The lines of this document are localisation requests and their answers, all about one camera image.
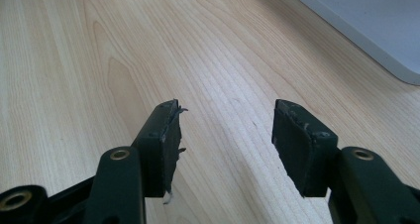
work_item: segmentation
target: screw hole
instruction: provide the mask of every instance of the screw hole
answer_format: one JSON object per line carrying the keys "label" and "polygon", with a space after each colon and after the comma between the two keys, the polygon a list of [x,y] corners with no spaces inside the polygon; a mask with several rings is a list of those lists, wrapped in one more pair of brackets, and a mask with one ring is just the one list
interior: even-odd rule
{"label": "screw hole", "polygon": [[111,154],[110,158],[111,158],[111,160],[118,161],[118,160],[122,160],[122,159],[126,158],[129,155],[130,155],[129,151],[118,150],[118,151],[113,152]]}
{"label": "screw hole", "polygon": [[0,201],[0,211],[11,211],[25,205],[32,198],[32,192],[28,190],[10,194]]}
{"label": "screw hole", "polygon": [[365,160],[365,161],[373,160],[373,155],[363,150],[353,150],[353,155],[355,155],[355,157],[361,160]]}

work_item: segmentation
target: light wood surface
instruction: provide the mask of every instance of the light wood surface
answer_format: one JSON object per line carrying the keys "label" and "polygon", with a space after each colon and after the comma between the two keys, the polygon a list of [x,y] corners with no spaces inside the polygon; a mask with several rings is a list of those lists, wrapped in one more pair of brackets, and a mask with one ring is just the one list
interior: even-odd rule
{"label": "light wood surface", "polygon": [[277,98],[420,187],[420,87],[298,0],[0,0],[0,192],[55,194],[179,99],[182,154],[149,223],[331,223],[270,142]]}

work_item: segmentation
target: wooden table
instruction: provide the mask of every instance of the wooden table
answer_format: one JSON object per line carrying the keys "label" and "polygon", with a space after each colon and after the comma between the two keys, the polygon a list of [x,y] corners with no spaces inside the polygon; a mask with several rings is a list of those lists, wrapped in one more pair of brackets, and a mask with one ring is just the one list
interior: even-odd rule
{"label": "wooden table", "polygon": [[0,40],[0,192],[94,175],[172,98],[187,151],[149,223],[330,223],[271,144],[277,98],[420,187],[420,87],[298,0],[0,0]]}

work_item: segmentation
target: white object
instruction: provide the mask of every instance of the white object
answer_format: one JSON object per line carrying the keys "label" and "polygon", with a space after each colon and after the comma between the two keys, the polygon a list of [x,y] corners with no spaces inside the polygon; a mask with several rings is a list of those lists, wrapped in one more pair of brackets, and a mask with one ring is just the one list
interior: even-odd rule
{"label": "white object", "polygon": [[300,0],[399,79],[420,85],[420,0]]}

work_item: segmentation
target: black mechanical arm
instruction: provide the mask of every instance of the black mechanical arm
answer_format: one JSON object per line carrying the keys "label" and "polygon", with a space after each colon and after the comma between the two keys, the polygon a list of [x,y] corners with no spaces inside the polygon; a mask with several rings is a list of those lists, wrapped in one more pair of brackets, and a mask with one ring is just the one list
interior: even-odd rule
{"label": "black mechanical arm", "polygon": [[[0,224],[144,224],[145,197],[171,193],[181,132],[177,100],[157,106],[131,147],[106,152],[95,176],[54,196],[27,185],[0,194]],[[338,137],[302,106],[277,100],[272,142],[303,197],[324,197],[334,223],[420,224],[420,191],[372,151]]]}
{"label": "black mechanical arm", "polygon": [[0,224],[144,224],[145,197],[171,194],[180,149],[177,100],[157,106],[131,147],[104,153],[95,176],[54,196],[37,185],[0,194]]}
{"label": "black mechanical arm", "polygon": [[277,100],[272,143],[302,197],[325,197],[334,223],[420,223],[420,191],[372,151],[338,137],[302,106]]}

